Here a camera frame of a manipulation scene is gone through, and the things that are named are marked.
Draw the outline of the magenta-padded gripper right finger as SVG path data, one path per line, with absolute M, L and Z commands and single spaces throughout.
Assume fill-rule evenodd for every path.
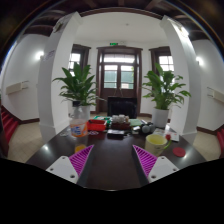
M 156 157 L 136 145 L 133 146 L 133 149 L 149 183 L 153 183 L 179 170 L 179 168 L 165 156 Z

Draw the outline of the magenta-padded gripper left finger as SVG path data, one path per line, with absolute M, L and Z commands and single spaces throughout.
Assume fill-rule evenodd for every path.
M 76 184 L 93 148 L 94 146 L 90 145 L 70 157 L 61 156 L 47 168 L 47 171 Z

